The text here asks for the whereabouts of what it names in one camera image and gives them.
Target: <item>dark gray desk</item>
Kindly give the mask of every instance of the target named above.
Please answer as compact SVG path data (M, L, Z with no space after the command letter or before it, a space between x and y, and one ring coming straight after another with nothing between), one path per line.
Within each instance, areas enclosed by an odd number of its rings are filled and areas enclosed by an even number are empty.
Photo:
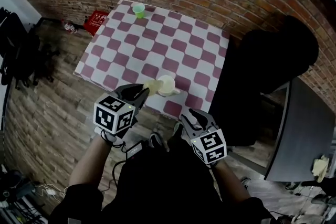
M335 115L299 78L293 79L285 87L287 94L284 113L275 150L267 167L255 164L233 152L229 155L263 174L266 180L314 180L311 172L313 161L323 154L329 154Z

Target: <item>person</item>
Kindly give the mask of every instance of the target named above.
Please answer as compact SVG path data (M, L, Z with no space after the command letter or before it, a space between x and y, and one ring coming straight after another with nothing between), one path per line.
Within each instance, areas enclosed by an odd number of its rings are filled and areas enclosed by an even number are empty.
M220 199L209 168L181 138L177 124L167 152L157 134L149 146L123 165L114 200L101 210L98 185L111 150L101 136L93 139L73 170L64 200L53 210L50 224L168 222L202 219L224 223L273 223L258 198L251 198L224 160L212 167Z

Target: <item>checkered tablecloth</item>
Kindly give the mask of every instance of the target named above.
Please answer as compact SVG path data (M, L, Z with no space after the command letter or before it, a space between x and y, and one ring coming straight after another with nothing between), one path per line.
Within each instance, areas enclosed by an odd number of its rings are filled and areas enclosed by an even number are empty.
M188 109L208 112L225 60L229 34L199 20L146 5L145 18L121 0L99 28L75 73L108 91L168 74L181 94L147 99L145 105L172 118Z

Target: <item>white cube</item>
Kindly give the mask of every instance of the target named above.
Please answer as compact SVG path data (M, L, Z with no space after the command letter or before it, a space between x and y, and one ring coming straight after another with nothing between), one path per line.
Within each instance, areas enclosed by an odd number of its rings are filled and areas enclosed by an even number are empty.
M191 139L194 153L205 163L209 164L226 157L226 142L222 130L203 134Z
M94 103L93 123L116 134L132 124L135 107L104 93Z

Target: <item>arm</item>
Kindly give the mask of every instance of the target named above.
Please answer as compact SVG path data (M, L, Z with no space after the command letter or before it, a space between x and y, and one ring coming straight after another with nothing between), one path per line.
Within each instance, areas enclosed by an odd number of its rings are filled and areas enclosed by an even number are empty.
M101 136L96 136L70 175L69 187L90 184L98 188L107 157L111 151Z
M219 186L222 199L225 197L225 199L229 199L232 203L238 203L251 197L223 159L219 161L212 171Z

